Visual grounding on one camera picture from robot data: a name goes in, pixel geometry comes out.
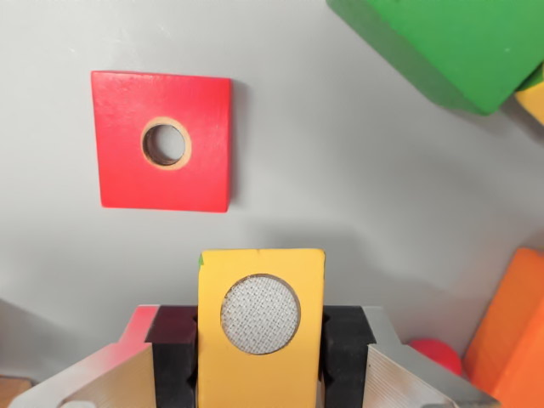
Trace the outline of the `black-padded silver gripper left finger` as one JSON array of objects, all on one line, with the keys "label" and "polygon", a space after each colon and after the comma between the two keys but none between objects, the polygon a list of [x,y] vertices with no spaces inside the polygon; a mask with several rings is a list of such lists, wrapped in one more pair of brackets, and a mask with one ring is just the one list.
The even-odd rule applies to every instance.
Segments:
[{"label": "black-padded silver gripper left finger", "polygon": [[195,407],[197,308],[138,306],[121,338],[15,397],[12,407]]}]

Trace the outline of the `black-padded silver gripper right finger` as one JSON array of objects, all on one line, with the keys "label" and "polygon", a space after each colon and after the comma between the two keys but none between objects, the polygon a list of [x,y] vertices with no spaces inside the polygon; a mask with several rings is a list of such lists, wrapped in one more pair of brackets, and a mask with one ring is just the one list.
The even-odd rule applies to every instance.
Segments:
[{"label": "black-padded silver gripper right finger", "polygon": [[497,407],[499,401],[404,345],[381,307],[326,306],[321,407]]}]

